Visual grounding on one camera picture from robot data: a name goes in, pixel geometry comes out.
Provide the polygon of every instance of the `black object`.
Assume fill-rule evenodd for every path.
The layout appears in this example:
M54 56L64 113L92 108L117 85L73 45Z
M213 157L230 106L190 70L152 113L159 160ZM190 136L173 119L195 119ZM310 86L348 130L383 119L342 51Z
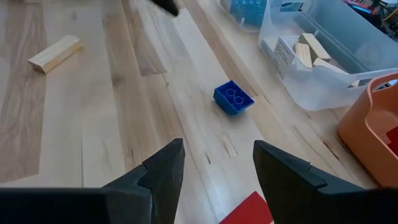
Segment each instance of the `black object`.
M174 139L100 189L0 189L0 223L174 223L185 151Z
M354 9L354 11L356 11L359 15L361 15L368 22L370 22L374 27L380 29L380 27L382 26L383 17L380 15L380 12L382 11L382 9L378 10L377 13L373 14L373 13L364 12L362 10L354 8L353 6L351 6L351 8Z
M166 10L173 16L178 16L178 7L173 0L151 0L153 3Z
M364 190L264 141L253 159L275 224L398 223L397 189Z

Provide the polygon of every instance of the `red object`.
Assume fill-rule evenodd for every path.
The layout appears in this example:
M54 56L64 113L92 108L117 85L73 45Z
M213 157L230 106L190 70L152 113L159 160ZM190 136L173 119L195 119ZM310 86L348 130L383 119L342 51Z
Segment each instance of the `red object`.
M395 127L386 133L391 141L398 141L398 127Z
M398 127L395 127L386 133L386 136L391 140L388 147L398 156Z
M367 6L363 3L359 3L359 2L356 2L353 0L343 0L343 2L345 2L348 5L355 5L355 6L363 8L363 9L367 9L367 10L371 11L371 14L373 14L373 15L375 15L377 13L377 11L375 9L371 9L369 6Z
M269 224L273 221L267 202L253 192L220 224Z

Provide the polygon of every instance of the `red block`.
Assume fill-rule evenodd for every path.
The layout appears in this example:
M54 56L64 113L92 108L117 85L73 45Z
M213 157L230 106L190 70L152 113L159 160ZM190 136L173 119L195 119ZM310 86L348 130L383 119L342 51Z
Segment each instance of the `red block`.
M398 127L395 127L386 133L386 136L392 141L398 141Z
M388 147L391 149L391 151L398 156L398 142L391 142L390 144L388 144Z
M268 224L273 221L267 202L253 192L220 224Z

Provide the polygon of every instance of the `wood grain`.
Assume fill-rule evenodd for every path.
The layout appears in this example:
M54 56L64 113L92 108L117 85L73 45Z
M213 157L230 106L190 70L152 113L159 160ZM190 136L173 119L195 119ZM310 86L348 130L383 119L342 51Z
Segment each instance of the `wood grain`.
M141 75L165 73L166 71L156 54L154 46L144 32L141 17L134 4L130 4L129 0L122 0L121 2Z
M186 150L176 223L218 223L262 193L257 139L376 186L336 135L348 107L301 109L257 34L214 0L181 1L176 18L138 0L0 1L0 187L100 187L173 138ZM37 76L26 60L67 34L84 49ZM254 96L241 116L213 101L230 79Z
M239 71L197 0L183 0L183 2L228 78L234 80L249 96L256 96L256 91Z
M129 170L153 155L160 145L126 20L123 15L103 20L124 161Z
M2 48L8 48L10 75L0 114L0 182L39 172L45 77L27 60L47 46L43 23L41 5L7 5Z

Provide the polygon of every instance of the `blue object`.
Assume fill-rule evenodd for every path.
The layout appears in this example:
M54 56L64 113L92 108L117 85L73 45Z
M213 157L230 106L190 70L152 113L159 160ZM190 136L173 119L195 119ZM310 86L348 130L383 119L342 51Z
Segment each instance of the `blue object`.
M239 114L254 103L250 96L243 92L234 81L229 81L214 89L213 98L218 106L230 115Z
M280 7L281 12L296 12L302 2L287 2ZM231 0L229 13L240 23L244 19L246 25L261 27L266 11L267 0Z
M364 9L364 8L356 6L356 5L351 5L351 7L353 7L354 9L359 9L363 12L372 13L372 11L370 11L369 9Z

